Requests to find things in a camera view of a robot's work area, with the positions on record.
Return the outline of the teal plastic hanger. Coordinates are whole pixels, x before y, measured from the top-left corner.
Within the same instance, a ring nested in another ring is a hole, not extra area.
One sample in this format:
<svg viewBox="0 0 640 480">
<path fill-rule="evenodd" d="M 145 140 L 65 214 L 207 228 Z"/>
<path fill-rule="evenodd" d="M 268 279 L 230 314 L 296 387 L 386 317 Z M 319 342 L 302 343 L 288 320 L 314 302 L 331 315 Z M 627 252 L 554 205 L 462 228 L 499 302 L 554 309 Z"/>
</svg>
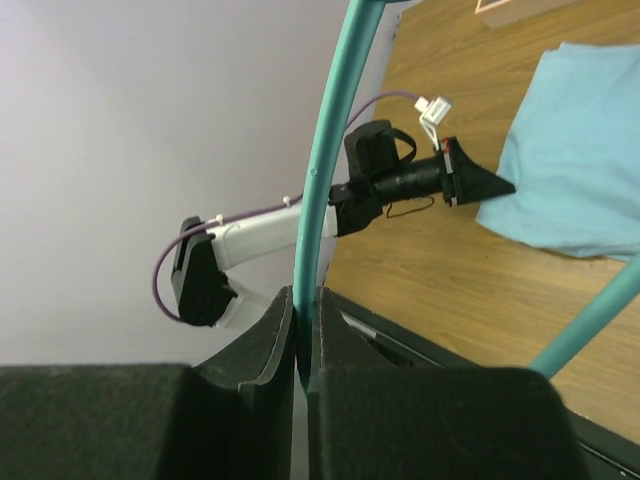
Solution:
<svg viewBox="0 0 640 480">
<path fill-rule="evenodd" d="M 317 271 L 324 216 L 348 115 L 387 3 L 351 1 L 329 70 L 311 147 L 298 227 L 293 304 L 296 358 L 301 385 L 312 376 Z M 634 257 L 538 354 L 529 368 L 547 379 L 556 375 L 639 294 L 639 258 Z"/>
</svg>

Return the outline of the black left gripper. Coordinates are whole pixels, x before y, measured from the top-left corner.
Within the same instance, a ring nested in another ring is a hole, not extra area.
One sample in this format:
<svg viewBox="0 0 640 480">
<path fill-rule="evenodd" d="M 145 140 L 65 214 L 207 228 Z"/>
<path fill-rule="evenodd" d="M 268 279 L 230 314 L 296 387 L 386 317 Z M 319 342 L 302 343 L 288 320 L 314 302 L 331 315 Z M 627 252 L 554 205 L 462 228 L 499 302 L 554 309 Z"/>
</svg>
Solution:
<svg viewBox="0 0 640 480">
<path fill-rule="evenodd" d="M 511 182 L 472 161 L 456 137 L 447 138 L 447 170 L 442 151 L 418 160 L 416 141 L 388 120 L 357 127 L 344 138 L 344 149 L 348 181 L 329 193 L 339 235 L 365 229 L 399 201 L 441 193 L 450 206 L 460 206 L 516 192 Z"/>
</svg>

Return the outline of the light blue trousers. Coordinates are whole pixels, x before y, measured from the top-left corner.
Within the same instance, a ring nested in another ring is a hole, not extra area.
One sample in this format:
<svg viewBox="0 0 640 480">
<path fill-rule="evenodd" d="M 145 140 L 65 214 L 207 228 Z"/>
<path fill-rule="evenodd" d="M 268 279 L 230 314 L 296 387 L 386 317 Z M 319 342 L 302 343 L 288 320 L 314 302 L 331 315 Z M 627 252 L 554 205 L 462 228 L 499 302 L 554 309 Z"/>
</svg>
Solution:
<svg viewBox="0 0 640 480">
<path fill-rule="evenodd" d="M 497 173 L 516 191 L 481 204 L 486 229 L 577 258 L 638 254 L 638 46 L 544 52 Z"/>
</svg>

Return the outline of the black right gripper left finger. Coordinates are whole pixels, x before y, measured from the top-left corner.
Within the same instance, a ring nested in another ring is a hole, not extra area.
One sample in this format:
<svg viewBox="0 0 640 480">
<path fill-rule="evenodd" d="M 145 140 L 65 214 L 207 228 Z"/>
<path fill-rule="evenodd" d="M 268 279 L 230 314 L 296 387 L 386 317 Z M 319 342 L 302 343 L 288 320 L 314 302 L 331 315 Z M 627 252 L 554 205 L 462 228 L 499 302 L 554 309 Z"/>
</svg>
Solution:
<svg viewBox="0 0 640 480">
<path fill-rule="evenodd" d="M 1 371 L 5 479 L 286 479 L 293 302 L 197 366 L 43 365 Z"/>
</svg>

